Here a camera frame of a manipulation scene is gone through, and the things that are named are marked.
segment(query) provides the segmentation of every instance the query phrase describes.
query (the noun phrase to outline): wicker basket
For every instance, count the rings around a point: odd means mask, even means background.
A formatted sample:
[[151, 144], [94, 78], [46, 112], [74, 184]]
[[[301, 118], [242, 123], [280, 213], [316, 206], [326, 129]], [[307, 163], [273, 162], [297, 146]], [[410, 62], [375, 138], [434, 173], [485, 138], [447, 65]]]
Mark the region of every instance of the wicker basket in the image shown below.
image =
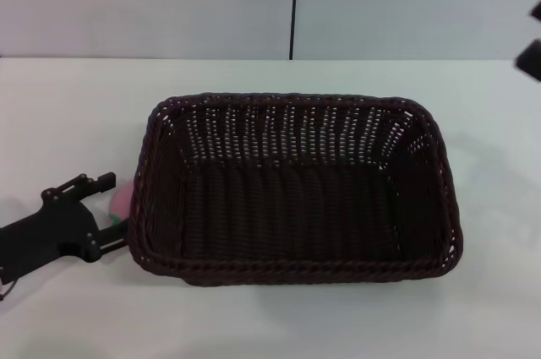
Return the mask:
[[399, 98], [168, 99], [131, 217], [135, 261], [198, 286], [422, 279], [462, 255], [438, 126]]

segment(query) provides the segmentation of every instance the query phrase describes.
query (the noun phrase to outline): pink ball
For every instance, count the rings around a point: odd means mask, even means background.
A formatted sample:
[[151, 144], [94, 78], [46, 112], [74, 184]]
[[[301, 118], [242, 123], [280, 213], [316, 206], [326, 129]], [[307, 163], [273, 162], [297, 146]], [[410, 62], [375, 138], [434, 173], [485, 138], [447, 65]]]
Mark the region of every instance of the pink ball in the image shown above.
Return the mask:
[[109, 204], [109, 218], [111, 218], [113, 224], [119, 224], [121, 221], [129, 218], [129, 205], [131, 204], [133, 193], [134, 181], [130, 180], [112, 196], [111, 203]]

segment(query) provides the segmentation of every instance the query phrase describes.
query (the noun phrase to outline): black object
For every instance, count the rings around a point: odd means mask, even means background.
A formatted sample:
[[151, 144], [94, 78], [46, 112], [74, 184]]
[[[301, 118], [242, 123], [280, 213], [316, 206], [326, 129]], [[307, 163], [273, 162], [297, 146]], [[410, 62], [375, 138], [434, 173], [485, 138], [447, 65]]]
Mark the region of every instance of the black object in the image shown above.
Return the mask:
[[291, 29], [289, 31], [289, 60], [293, 60], [293, 46], [295, 44], [295, 12], [297, 10], [297, 0], [292, 0], [291, 8]]
[[94, 216], [80, 202], [114, 188], [116, 181], [114, 173], [100, 176], [97, 181], [79, 175], [58, 188], [44, 190], [43, 206], [37, 213], [0, 228], [2, 284], [16, 281], [62, 256], [77, 256], [91, 263], [123, 247], [127, 223], [100, 231]]
[[538, 5], [535, 6], [535, 8], [532, 10], [530, 14], [535, 19], [538, 19], [539, 21], [541, 21], [541, 2], [539, 2]]
[[541, 81], [541, 41], [535, 40], [516, 59], [516, 67]]

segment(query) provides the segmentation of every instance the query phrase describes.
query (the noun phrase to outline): white tabletop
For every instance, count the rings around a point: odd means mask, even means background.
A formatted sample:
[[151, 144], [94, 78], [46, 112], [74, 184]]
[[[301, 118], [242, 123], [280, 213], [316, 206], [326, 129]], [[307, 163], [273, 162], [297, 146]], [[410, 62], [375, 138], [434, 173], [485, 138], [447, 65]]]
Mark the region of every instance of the white tabletop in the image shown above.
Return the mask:
[[[449, 150], [462, 261], [397, 284], [197, 288], [126, 248], [62, 258], [0, 302], [1, 358], [539, 358], [541, 84], [511, 62], [1, 59], [0, 226], [81, 172], [127, 180], [153, 107], [206, 91], [420, 102]], [[110, 197], [85, 202], [100, 226]]]

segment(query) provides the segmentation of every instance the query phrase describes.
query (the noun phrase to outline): rectangular basket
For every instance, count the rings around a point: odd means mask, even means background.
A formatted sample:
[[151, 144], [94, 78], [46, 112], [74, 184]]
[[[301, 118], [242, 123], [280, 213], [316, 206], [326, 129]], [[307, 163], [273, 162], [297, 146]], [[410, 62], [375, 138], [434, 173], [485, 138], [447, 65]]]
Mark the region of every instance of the rectangular basket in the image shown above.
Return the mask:
[[150, 115], [128, 244], [143, 269], [198, 286], [384, 282], [444, 275], [462, 231], [419, 104], [203, 94]]

